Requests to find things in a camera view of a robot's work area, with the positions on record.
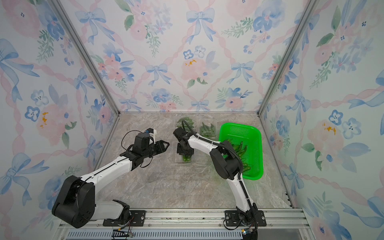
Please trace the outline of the green peppers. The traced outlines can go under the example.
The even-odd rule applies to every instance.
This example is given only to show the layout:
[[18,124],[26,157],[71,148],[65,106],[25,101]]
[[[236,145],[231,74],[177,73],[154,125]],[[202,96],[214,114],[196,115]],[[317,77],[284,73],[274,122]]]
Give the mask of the green peppers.
[[245,162],[244,155],[247,152],[248,146],[244,145],[244,142],[241,142],[239,145],[234,144],[231,142],[232,147],[234,148],[236,154],[240,157],[243,163],[243,172],[247,172],[251,170],[251,166]]

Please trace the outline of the bright green plastic basket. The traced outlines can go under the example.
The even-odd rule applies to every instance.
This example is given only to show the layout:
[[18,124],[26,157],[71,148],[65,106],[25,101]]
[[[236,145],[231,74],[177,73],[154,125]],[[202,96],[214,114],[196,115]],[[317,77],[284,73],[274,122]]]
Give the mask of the bright green plastic basket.
[[228,140],[240,156],[243,178],[256,181],[264,174],[261,132],[252,126],[225,123],[220,128],[219,141]]

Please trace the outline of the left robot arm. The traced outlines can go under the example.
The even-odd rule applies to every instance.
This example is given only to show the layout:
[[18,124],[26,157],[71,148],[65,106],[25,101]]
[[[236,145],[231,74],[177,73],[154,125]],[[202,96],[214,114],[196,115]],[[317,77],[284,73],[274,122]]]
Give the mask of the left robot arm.
[[169,146],[163,140],[156,141],[154,133],[138,133],[135,142],[112,162],[81,177],[66,178],[52,215],[77,229],[97,220],[112,221],[120,227],[129,225],[133,218],[130,206],[119,200],[97,202],[97,193],[118,177],[142,167],[146,158],[166,152]]

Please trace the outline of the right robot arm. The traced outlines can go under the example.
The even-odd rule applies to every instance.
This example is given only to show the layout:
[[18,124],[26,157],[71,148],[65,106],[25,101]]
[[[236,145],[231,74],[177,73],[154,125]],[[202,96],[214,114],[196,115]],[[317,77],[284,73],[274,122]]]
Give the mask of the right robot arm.
[[236,200],[236,209],[244,225],[258,226],[256,203],[250,197],[243,180],[243,163],[228,141],[217,142],[196,132],[177,128],[173,132],[178,140],[178,154],[190,155],[199,150],[211,157],[217,174],[225,179]]

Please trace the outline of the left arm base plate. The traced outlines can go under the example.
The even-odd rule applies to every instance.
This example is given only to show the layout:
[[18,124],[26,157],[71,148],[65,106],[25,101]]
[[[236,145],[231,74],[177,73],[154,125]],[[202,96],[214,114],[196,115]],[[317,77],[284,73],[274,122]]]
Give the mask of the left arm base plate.
[[145,210],[129,210],[123,212],[117,219],[105,219],[104,227],[142,227],[146,218]]

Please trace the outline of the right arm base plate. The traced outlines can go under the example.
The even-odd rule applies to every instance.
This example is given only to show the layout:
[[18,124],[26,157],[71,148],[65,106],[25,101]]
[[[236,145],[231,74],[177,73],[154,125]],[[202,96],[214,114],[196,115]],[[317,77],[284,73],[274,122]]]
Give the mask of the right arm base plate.
[[263,211],[256,211],[255,215],[251,211],[243,214],[239,211],[225,211],[225,225],[227,227],[240,227],[240,226],[257,226],[257,227],[266,227],[266,217]]

